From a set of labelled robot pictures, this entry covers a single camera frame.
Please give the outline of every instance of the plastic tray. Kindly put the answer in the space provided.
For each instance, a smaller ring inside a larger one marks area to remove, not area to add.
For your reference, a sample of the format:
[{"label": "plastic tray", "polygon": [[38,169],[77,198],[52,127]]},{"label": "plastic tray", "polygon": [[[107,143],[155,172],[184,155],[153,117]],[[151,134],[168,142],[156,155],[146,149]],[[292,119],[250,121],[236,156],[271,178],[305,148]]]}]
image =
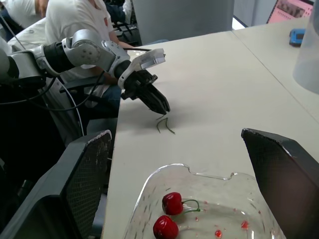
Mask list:
[{"label": "plastic tray", "polygon": [[[182,199],[199,201],[201,212],[174,219],[178,239],[284,239],[278,223],[262,197],[256,179],[242,173],[220,178],[192,173],[185,164],[159,168],[145,182],[127,225],[123,239],[154,239],[153,225],[165,215],[164,195],[179,192]],[[184,210],[196,209],[196,203],[184,204]],[[248,229],[241,227],[248,222]]]}]

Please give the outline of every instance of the clear plastic container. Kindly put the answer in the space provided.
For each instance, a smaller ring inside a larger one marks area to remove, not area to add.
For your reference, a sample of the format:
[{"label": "clear plastic container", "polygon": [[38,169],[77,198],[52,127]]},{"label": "clear plastic container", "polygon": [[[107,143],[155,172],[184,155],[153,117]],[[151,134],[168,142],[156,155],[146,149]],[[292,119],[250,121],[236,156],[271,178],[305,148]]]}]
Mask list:
[{"label": "clear plastic container", "polygon": [[[123,239],[154,239],[153,225],[165,215],[162,198],[170,192],[179,192],[183,201],[197,200],[201,209],[172,217],[179,228],[178,239],[213,239],[217,230],[222,239],[285,239],[254,177],[197,174],[184,164],[161,167],[147,179]],[[184,204],[184,210],[196,208],[194,202]],[[241,227],[245,221],[247,230]]]},{"label": "clear plastic container", "polygon": [[294,69],[302,87],[319,94],[319,2],[316,1]]}]

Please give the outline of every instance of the red juice drop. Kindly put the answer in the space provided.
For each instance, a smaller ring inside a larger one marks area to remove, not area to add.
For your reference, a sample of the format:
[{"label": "red juice drop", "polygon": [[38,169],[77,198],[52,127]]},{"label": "red juice drop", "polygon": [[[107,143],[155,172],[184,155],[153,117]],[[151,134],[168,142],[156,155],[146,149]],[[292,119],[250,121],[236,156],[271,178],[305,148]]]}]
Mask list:
[{"label": "red juice drop", "polygon": [[222,236],[221,230],[215,231],[215,237],[216,237],[216,238],[220,239],[221,236]]},{"label": "red juice drop", "polygon": [[244,230],[248,230],[249,228],[249,224],[247,221],[243,221],[243,223],[241,224],[241,228]]}]

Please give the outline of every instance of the cherry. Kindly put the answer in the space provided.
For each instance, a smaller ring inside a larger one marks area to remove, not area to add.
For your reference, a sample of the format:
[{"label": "cherry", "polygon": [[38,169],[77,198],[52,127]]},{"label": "cherry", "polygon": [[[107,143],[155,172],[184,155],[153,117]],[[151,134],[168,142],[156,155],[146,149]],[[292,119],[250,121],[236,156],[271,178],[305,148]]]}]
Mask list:
[{"label": "cherry", "polygon": [[183,211],[183,203],[180,193],[166,194],[162,199],[163,211],[167,215],[178,215]]},{"label": "cherry", "polygon": [[153,233],[157,239],[175,239],[178,236],[178,226],[168,216],[161,216],[153,226]]}]

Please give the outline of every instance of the laptop screen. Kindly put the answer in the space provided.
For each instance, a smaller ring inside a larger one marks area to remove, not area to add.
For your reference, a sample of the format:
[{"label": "laptop screen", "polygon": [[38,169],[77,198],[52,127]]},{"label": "laptop screen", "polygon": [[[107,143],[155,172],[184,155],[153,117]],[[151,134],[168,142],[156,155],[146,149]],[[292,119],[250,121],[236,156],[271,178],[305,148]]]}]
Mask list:
[{"label": "laptop screen", "polygon": [[267,23],[310,16],[313,5],[309,0],[277,0]]}]

